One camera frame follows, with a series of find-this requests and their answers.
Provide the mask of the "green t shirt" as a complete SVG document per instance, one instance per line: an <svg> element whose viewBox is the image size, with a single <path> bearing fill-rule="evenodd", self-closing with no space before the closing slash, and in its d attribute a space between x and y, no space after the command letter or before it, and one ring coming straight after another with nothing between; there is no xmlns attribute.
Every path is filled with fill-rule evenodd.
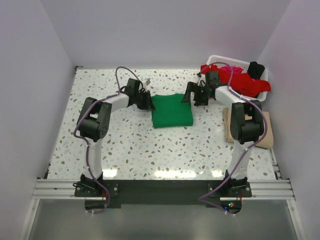
<svg viewBox="0 0 320 240"><path fill-rule="evenodd" d="M151 97L155 110L151 119L155 129L189 127L194 124L190 102L182 102L184 95L155 95Z"/></svg>

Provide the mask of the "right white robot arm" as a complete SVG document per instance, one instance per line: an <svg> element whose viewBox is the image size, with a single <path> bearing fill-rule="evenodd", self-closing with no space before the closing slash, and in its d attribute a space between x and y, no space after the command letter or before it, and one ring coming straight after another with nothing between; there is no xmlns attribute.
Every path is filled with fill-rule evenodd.
<svg viewBox="0 0 320 240"><path fill-rule="evenodd" d="M201 83L187 83L181 102L190 103L191 93L194 93L195 106L207 106L209 98L213 98L227 107L231 112L229 129L234 147L223 181L202 198L215 193L233 197L246 188L252 148L266 136L267 120L259 100L249 100L232 89L233 74L228 83L222 83L218 74L213 71L206 72L204 77L205 80Z"/></svg>

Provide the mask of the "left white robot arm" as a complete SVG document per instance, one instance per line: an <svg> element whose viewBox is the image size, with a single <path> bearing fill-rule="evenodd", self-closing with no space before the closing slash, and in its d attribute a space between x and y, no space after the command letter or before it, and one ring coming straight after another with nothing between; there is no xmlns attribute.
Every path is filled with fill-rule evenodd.
<svg viewBox="0 0 320 240"><path fill-rule="evenodd" d="M129 78L120 92L103 99L88 97L81 109L74 136L86 143L84 172L80 182L92 196L99 196L104 190L101 164L102 143L110 125L111 113L132 105L140 110L155 110L151 93L138 79Z"/></svg>

